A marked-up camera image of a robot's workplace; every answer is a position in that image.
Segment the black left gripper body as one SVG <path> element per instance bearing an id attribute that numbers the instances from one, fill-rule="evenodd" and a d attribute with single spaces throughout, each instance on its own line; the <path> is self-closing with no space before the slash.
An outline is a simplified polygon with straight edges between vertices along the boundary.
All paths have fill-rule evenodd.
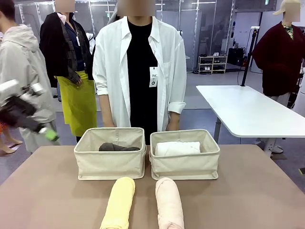
<path id="1" fill-rule="evenodd" d="M 33 119 L 37 109 L 19 96 L 12 95 L 0 104 L 0 121 L 10 127 L 20 127 L 33 132 L 41 130 L 41 124 Z"/>

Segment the person's left hand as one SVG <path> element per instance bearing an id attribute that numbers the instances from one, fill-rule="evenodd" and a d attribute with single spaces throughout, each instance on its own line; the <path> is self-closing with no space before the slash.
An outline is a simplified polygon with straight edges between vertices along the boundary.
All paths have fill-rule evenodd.
<path id="1" fill-rule="evenodd" d="M 167 125 L 167 131 L 178 131 L 180 130 L 180 120 L 171 119 Z"/>

